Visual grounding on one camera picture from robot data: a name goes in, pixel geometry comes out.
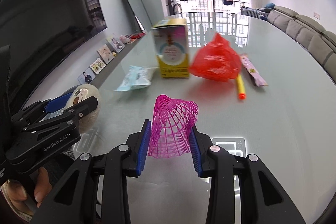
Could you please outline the left hand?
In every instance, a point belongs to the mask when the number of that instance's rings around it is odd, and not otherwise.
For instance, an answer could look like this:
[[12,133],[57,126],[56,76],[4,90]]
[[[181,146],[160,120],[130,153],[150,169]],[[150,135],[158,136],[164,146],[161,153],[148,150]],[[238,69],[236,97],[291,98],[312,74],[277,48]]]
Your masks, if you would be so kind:
[[[37,183],[34,189],[34,199],[37,202],[37,207],[42,204],[51,189],[52,186],[49,181],[49,173],[44,167],[39,168]],[[17,210],[29,215],[34,214],[34,212],[25,203],[29,195],[20,183],[13,181],[7,182],[3,184],[2,190],[6,191],[7,197]]]

